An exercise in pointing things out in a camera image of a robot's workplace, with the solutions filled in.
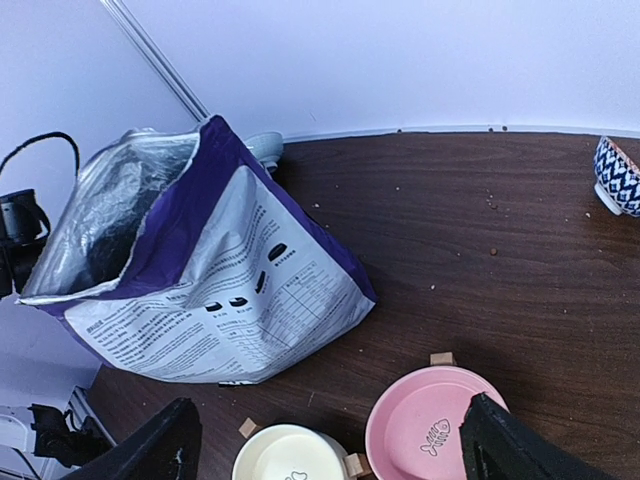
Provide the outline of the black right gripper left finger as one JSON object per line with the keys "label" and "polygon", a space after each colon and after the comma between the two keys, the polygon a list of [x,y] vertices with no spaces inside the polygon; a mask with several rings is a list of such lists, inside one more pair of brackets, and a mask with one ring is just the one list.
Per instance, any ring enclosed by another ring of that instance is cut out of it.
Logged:
{"label": "black right gripper left finger", "polygon": [[188,398],[178,398],[119,445],[66,477],[196,480],[202,431],[196,405]]}

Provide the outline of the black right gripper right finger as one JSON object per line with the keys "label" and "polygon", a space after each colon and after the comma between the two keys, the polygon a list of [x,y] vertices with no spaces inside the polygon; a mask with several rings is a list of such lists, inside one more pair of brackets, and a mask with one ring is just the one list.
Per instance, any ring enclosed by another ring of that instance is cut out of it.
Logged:
{"label": "black right gripper right finger", "polygon": [[471,398],[459,434],[468,479],[608,477],[546,441],[484,393]]}

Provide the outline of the purple pet food bag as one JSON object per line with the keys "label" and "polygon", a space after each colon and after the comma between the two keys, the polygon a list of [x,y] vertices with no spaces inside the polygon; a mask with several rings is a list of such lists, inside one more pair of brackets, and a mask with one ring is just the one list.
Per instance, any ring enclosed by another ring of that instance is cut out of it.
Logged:
{"label": "purple pet food bag", "polygon": [[106,364],[258,384],[359,325],[377,297],[220,116],[96,153],[19,295]]}

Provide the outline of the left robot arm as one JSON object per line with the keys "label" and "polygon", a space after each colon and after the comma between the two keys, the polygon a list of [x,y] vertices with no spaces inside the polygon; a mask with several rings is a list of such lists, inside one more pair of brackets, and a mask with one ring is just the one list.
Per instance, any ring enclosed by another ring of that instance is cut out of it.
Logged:
{"label": "left robot arm", "polygon": [[50,232],[33,189],[1,197],[1,298],[22,292]]}

